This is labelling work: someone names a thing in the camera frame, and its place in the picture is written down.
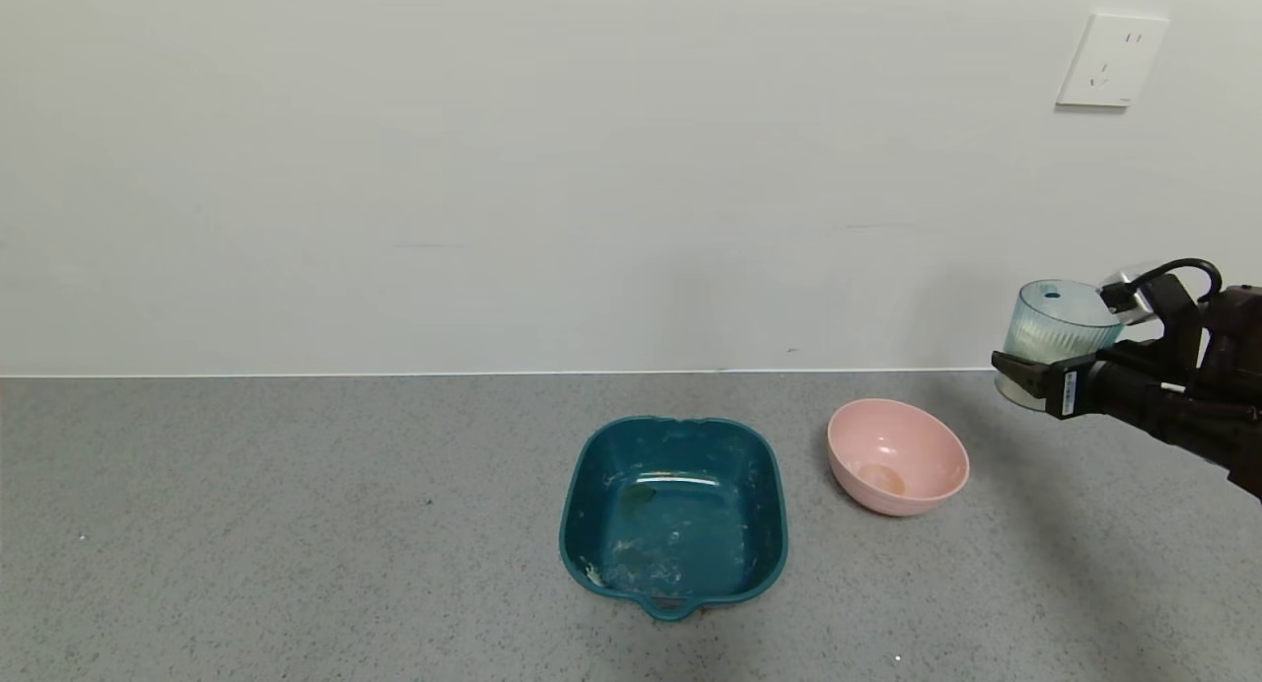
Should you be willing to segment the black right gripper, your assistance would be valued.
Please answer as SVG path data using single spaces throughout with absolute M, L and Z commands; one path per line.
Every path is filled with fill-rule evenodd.
M 1044 412 L 1056 421 L 1107 414 L 1114 421 L 1140 421 L 1143 402 L 1162 393 L 1161 381 L 1127 365 L 1095 355 L 1076 356 L 1046 368 L 1044 362 L 992 351 L 996 386 L 1007 399 L 1044 399 Z

